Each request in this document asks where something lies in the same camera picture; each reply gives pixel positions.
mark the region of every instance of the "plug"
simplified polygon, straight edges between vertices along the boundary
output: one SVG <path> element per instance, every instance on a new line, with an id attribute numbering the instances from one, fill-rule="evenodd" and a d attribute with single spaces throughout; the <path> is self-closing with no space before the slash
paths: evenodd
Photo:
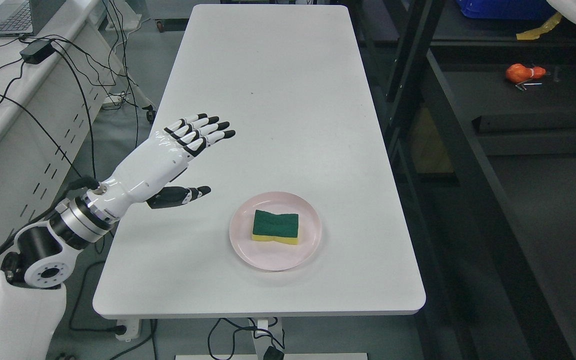
<path id="1" fill-rule="evenodd" d="M 26 64 L 41 64 L 47 57 L 50 57 L 55 51 L 49 39 L 36 39 L 25 49 L 19 52 L 21 59 Z"/>
<path id="2" fill-rule="evenodd" d="M 279 351 L 277 348 L 268 346 L 265 354 L 263 354 L 263 360 L 284 360 L 284 353 Z"/>

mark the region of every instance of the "yellow tape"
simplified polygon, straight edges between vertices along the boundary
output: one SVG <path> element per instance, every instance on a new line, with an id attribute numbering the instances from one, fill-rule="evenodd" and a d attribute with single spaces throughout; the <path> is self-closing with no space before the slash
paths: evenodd
<path id="1" fill-rule="evenodd" d="M 562 22 L 562 14 L 560 12 L 556 12 L 553 16 L 551 16 L 546 22 L 543 23 L 540 27 L 536 29 L 524 31 L 521 34 L 517 34 L 517 40 L 525 41 L 525 40 L 537 40 L 539 39 L 542 34 L 546 34 L 557 27 L 557 24 Z"/>

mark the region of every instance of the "gray floor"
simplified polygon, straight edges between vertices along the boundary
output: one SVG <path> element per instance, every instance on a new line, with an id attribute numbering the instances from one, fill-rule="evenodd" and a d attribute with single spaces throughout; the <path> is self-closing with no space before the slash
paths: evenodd
<path id="1" fill-rule="evenodd" d="M 129 2 L 136 12 L 146 14 L 141 1 Z M 114 33 L 105 34 L 109 43 L 114 42 Z M 159 104 L 165 85 L 183 36 L 182 31 L 159 33 L 153 20 L 147 20 L 142 28 L 130 35 L 127 46 L 128 70 L 146 95 Z M 139 139 L 143 141 L 150 131 L 144 112 L 139 112 Z M 135 111 L 124 106 L 116 111 L 102 111 L 94 127 L 94 147 L 97 177 L 104 179 L 135 146 L 137 122 Z M 90 139 L 77 158 L 75 166 L 91 174 Z M 112 333 L 74 332 L 69 330 L 68 321 L 73 305 L 82 285 L 83 273 L 89 264 L 105 259 L 112 243 L 109 236 L 101 254 L 89 246 L 77 262 L 77 269 L 66 281 L 68 305 L 64 317 L 53 337 L 48 352 L 49 360 L 60 353 L 74 355 L 78 360 L 109 359 L 113 355 L 134 346 L 150 333 L 147 324 L 142 326 L 142 335 L 132 342 L 119 342 Z M 89 272 L 84 284 L 80 306 L 73 325 L 76 328 L 108 328 L 114 321 L 103 319 L 92 309 L 92 296 L 101 274 L 96 266 Z M 207 336 L 215 319 L 162 319 L 156 332 L 158 358 L 172 360 L 175 355 L 208 354 Z M 415 360 L 422 359 L 418 331 L 411 316 L 371 317 L 291 317 L 284 319 L 285 342 L 288 353 L 368 353 L 370 360 Z M 216 354 L 229 353 L 233 329 L 220 327 L 212 343 Z M 252 339 L 246 333 L 237 335 L 238 354 L 252 354 Z M 144 346 L 121 356 L 125 360 L 153 359 L 153 345 Z"/>

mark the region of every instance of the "white table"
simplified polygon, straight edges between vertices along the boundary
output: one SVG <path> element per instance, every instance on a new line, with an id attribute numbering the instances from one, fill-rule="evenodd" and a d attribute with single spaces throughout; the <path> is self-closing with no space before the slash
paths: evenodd
<path id="1" fill-rule="evenodd" d="M 348 11 L 199 5 L 153 129 L 206 112 L 237 134 L 172 185 L 209 185 L 183 207 L 133 205 L 94 294 L 107 319 L 409 315 L 426 295 Z M 286 271 L 246 264 L 229 241 L 256 194 L 308 201 L 322 241 Z"/>

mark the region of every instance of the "sponge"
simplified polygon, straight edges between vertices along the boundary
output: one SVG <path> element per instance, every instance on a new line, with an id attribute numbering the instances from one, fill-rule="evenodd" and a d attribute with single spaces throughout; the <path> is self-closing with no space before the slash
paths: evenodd
<path id="1" fill-rule="evenodd" d="M 299 215 L 273 214 L 263 210 L 254 211 L 252 240 L 256 242 L 279 242 L 299 244 Z"/>

